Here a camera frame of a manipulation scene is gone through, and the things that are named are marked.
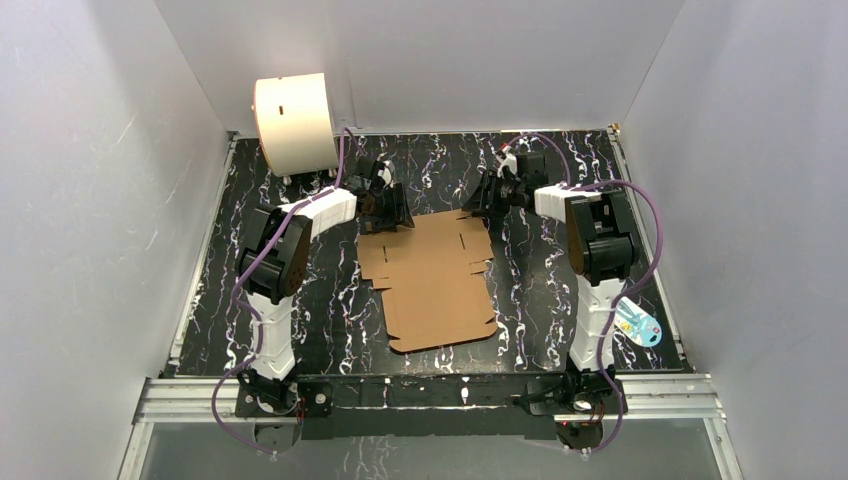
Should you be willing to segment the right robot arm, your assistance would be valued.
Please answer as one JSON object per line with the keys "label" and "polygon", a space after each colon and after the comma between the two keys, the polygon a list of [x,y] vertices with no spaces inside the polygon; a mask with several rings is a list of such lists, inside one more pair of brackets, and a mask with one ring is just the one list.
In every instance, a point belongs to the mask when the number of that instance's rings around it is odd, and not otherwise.
{"label": "right robot arm", "polygon": [[578,277],[577,325],[569,368],[580,373],[609,370],[614,364],[606,342],[610,314],[639,257],[627,194],[555,186],[549,181],[545,155],[524,153],[488,169],[462,210],[495,217],[513,207],[565,225],[568,259]]}

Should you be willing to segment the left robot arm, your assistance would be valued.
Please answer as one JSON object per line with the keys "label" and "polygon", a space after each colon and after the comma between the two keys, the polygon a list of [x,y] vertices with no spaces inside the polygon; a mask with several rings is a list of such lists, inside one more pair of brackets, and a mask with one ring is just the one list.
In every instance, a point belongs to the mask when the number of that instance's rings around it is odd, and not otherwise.
{"label": "left robot arm", "polygon": [[358,218],[366,235],[414,226],[391,162],[360,158],[339,185],[292,204],[262,204],[255,210],[233,294],[236,300],[246,294],[243,305],[252,315],[254,341],[246,368],[269,379],[259,400],[275,416],[290,414],[299,400],[297,387],[284,379],[295,366],[294,297],[307,273],[310,244],[330,228]]}

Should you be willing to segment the brown cardboard box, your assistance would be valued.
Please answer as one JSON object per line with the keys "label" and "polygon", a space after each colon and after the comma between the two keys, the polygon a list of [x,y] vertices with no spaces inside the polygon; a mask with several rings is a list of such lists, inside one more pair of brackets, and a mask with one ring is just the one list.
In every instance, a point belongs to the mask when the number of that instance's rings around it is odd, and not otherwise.
{"label": "brown cardboard box", "polygon": [[361,235],[361,275],[381,295],[389,348],[418,352],[491,337],[484,273],[494,258],[484,221],[460,210],[414,218],[413,228]]}

